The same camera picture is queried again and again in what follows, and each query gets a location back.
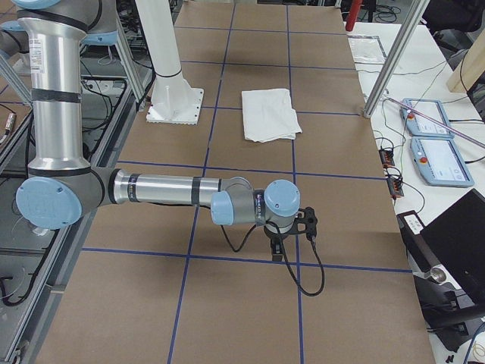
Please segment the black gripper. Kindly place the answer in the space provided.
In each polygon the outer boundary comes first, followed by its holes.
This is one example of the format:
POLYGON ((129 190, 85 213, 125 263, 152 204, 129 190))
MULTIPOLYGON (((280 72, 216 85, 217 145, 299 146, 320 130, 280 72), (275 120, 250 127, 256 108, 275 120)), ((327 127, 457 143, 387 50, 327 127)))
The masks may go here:
POLYGON ((283 242, 289 236, 287 232, 278 231, 276 227, 270 224, 264 226, 264 233, 270 239, 270 248, 273 262, 283 260, 283 242))

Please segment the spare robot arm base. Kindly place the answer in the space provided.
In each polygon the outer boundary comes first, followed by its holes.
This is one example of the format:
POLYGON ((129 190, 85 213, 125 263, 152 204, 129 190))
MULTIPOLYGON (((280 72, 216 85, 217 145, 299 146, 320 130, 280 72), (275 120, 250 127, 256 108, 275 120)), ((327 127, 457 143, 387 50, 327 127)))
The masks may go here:
POLYGON ((1 23, 1 56, 6 61, 19 55, 20 59, 14 63, 14 70, 18 74, 29 75, 30 47, 26 30, 17 20, 1 23))

